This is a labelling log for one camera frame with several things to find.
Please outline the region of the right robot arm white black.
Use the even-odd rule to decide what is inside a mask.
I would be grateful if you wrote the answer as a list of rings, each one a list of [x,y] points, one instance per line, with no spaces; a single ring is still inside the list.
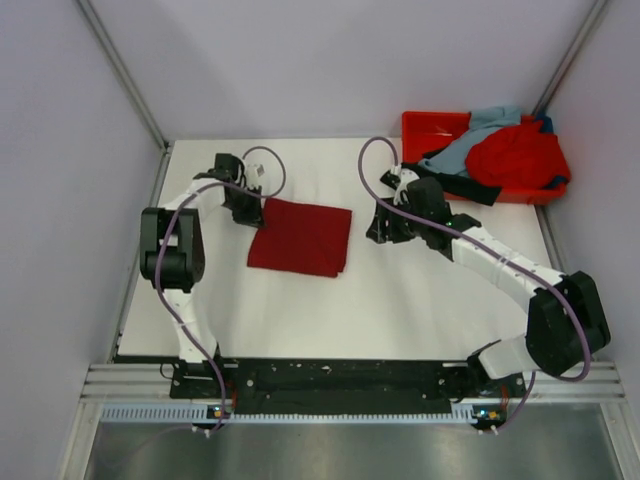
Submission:
[[[466,380],[487,396],[503,380],[524,372],[543,373],[566,383],[586,380],[593,356],[611,341],[595,280],[578,270],[544,266],[506,245],[484,224],[455,213],[433,178],[388,173],[390,197],[363,185],[375,201],[366,232],[376,244],[421,242],[432,254],[473,273],[505,294],[526,316],[523,332],[487,342],[465,360]]]

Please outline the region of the dark red t shirt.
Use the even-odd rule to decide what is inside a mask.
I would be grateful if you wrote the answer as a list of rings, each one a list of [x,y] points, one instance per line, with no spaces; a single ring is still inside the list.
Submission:
[[[249,267],[326,278],[344,272],[350,210],[269,199],[263,214],[266,225],[251,243]]]

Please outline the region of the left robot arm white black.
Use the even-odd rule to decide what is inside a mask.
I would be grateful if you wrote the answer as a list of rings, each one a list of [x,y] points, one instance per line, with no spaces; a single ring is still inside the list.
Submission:
[[[192,384],[205,396],[226,397],[227,374],[215,362],[217,341],[203,331],[194,303],[206,259],[202,223],[219,208],[243,226],[264,225],[264,167],[245,157],[217,154],[214,166],[198,173],[187,189],[140,218],[140,273],[168,311],[180,344],[180,359],[194,366]]]

